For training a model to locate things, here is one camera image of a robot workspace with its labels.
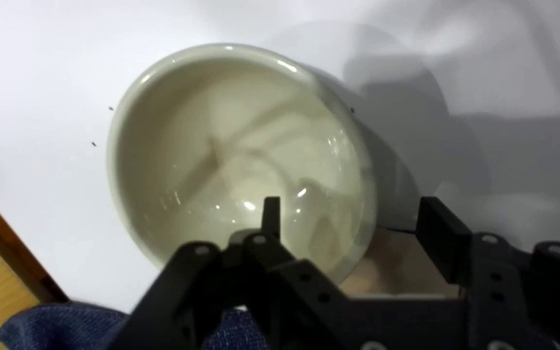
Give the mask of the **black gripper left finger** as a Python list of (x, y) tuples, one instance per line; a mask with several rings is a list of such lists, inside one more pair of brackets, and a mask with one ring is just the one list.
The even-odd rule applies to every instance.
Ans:
[(257, 229), (183, 245), (109, 350), (201, 350), (244, 305), (273, 350), (354, 350), (349, 299), (310, 260), (281, 243), (281, 198), (267, 196)]

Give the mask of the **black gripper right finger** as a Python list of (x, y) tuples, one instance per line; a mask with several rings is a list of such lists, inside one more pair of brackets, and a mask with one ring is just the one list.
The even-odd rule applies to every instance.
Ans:
[(440, 198), (423, 196), (417, 237), (461, 287), (467, 350), (560, 350), (560, 241), (531, 252), (473, 233)]

